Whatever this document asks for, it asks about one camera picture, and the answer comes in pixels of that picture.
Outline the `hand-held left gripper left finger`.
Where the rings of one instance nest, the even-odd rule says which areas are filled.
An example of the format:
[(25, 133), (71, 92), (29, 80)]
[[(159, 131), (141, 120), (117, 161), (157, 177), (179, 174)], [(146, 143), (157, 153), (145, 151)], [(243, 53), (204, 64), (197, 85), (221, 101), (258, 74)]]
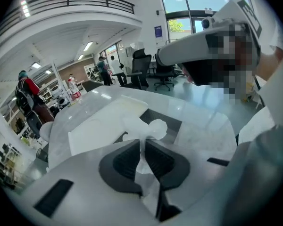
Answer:
[(115, 191), (141, 196), (142, 187), (135, 183), (140, 158), (140, 141), (136, 139), (105, 155), (99, 163), (99, 174)]

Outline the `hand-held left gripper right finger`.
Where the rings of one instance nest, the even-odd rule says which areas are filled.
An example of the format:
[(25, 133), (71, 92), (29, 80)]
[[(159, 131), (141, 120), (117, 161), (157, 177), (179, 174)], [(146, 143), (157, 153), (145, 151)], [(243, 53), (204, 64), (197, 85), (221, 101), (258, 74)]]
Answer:
[(171, 151), (153, 140), (146, 140), (145, 159), (159, 182), (156, 218), (163, 222), (181, 212), (169, 204), (165, 192), (178, 188), (190, 173), (190, 163), (182, 155)]

